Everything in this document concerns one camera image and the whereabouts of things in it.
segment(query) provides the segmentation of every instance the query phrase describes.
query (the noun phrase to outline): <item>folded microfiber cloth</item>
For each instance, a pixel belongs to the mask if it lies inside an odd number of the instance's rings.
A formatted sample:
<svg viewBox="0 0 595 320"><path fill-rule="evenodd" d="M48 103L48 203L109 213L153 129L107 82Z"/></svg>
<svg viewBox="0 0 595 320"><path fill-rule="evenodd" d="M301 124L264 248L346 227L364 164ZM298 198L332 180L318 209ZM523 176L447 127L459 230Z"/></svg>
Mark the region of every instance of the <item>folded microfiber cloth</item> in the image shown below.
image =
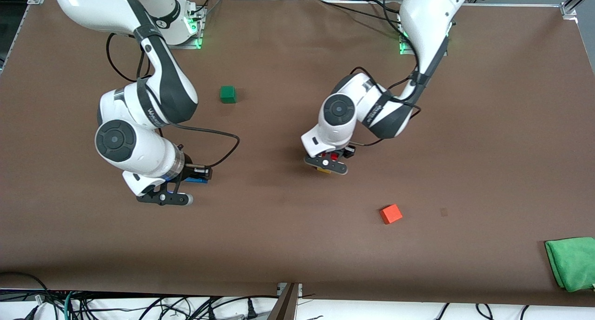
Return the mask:
<svg viewBox="0 0 595 320"><path fill-rule="evenodd" d="M546 241L546 251L552 272L560 287L565 288L568 292L594 288L594 238L576 237Z"/></svg>

